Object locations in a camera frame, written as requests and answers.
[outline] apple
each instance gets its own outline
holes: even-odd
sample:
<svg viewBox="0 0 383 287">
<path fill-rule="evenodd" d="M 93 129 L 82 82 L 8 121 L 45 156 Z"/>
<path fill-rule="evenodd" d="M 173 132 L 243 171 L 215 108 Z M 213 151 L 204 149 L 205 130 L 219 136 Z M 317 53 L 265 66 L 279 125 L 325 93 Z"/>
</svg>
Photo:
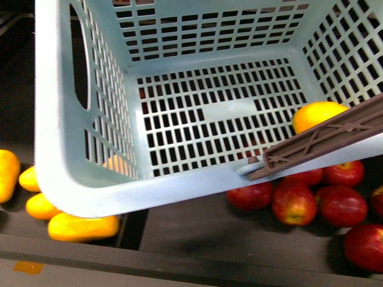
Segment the apple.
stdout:
<svg viewBox="0 0 383 287">
<path fill-rule="evenodd" d="M 234 207 L 249 212 L 268 206 L 272 193 L 273 185 L 267 181 L 226 191 L 226 198 Z"/>
<path fill-rule="evenodd" d="M 372 273 L 383 273 L 383 225 L 365 224 L 350 229 L 344 238 L 347 260 Z"/>
<path fill-rule="evenodd" d="M 284 178 L 275 187 L 271 207 L 275 218 L 288 225 L 307 225 L 317 212 L 308 184 L 294 178 Z"/>
<path fill-rule="evenodd" d="M 306 182 L 308 185 L 319 184 L 322 181 L 323 169 L 313 169 L 307 172 L 295 173 L 293 175 L 287 175 L 285 178 L 295 178 L 303 182 Z"/>
<path fill-rule="evenodd" d="M 383 185 L 378 187 L 371 195 L 370 199 L 371 211 L 383 220 Z"/>
<path fill-rule="evenodd" d="M 360 160 L 336 164 L 323 169 L 323 182 L 332 185 L 356 187 L 363 179 L 364 165 Z"/>
<path fill-rule="evenodd" d="M 353 227 L 364 221 L 368 206 L 364 198 L 354 189 L 343 185 L 329 185 L 315 194 L 318 214 L 335 227 Z"/>
</svg>

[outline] mango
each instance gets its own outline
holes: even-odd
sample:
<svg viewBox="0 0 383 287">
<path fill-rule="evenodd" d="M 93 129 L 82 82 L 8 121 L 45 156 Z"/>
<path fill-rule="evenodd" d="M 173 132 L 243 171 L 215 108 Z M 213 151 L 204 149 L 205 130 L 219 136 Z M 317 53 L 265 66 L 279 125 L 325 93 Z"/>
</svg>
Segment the mango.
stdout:
<svg viewBox="0 0 383 287">
<path fill-rule="evenodd" d="M 12 198 L 20 171 L 19 158 L 9 150 L 0 149 L 0 203 Z"/>
<path fill-rule="evenodd" d="M 41 191 L 37 183 L 35 166 L 31 166 L 30 168 L 26 169 L 19 176 L 19 184 L 22 186 L 22 188 L 33 193 L 39 193 Z"/>
<path fill-rule="evenodd" d="M 50 220 L 62 212 L 46 198 L 44 193 L 38 193 L 28 199 L 25 209 L 31 217 L 39 220 Z"/>
<path fill-rule="evenodd" d="M 65 212 L 54 216 L 48 223 L 51 239 L 85 243 L 115 236 L 120 228 L 117 216 L 82 218 Z"/>
</svg>

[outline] brown plastic rail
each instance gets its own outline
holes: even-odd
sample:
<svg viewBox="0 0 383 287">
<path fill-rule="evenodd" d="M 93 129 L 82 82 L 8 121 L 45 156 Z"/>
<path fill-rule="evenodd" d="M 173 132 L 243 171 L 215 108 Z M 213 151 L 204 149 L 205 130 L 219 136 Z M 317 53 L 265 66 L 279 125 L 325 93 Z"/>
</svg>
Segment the brown plastic rail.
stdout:
<svg viewBox="0 0 383 287">
<path fill-rule="evenodd" d="M 248 178 L 264 178 L 382 132 L 383 93 L 265 150 L 265 166 Z"/>
</svg>

